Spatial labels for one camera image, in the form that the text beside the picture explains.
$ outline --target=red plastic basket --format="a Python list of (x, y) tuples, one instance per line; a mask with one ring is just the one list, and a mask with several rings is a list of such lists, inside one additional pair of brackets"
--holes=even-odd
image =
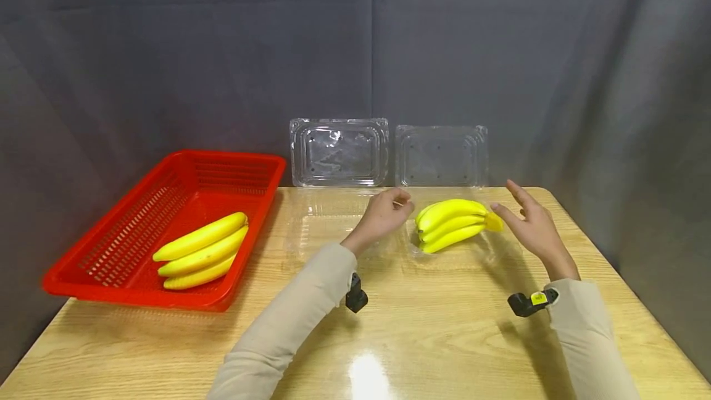
[[(225, 311), (235, 297), (286, 162), (251, 153), (180, 151), (164, 158), (48, 271), (45, 291), (81, 300)], [(163, 289), (151, 256), (230, 213), (249, 232), (228, 274), (187, 291)]]

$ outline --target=wrist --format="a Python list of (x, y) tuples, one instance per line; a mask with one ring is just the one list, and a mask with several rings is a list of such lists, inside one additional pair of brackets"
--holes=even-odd
[(541, 261), (551, 281), (562, 280), (564, 278), (580, 280), (580, 273), (578, 272), (575, 260), (573, 260), (567, 250), (544, 258), (542, 257)]
[(355, 258), (363, 254), (364, 251), (370, 246), (370, 243), (371, 241), (357, 228), (348, 233), (348, 236), (343, 238), (343, 241), (341, 241), (341, 245), (350, 250), (352, 254), (355, 255)]

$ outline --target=yellow label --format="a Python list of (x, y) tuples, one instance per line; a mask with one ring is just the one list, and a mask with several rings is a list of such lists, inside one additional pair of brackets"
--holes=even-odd
[(531, 295), (531, 303), (534, 306), (548, 302), (548, 297), (543, 292), (535, 292)]

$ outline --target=hand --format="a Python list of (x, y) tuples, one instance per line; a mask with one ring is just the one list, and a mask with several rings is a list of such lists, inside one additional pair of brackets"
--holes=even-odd
[(410, 194), (400, 188), (381, 191), (370, 197), (368, 208), (341, 245), (359, 256), (388, 233), (402, 226), (415, 210)]
[(580, 274), (575, 261), (565, 249), (548, 209), (514, 181), (506, 181), (506, 188), (522, 207), (520, 213), (524, 219), (520, 219), (501, 204), (491, 204), (492, 210), (504, 219), (521, 244), (541, 259), (551, 281), (563, 278), (579, 280)]

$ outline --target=plastic lid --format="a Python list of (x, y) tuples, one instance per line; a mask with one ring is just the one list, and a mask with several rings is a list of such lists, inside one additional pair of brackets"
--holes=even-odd
[(292, 119), (296, 186), (378, 186), (388, 175), (387, 119)]
[(402, 186), (486, 186), (487, 129), (415, 127), (396, 129), (396, 184)]

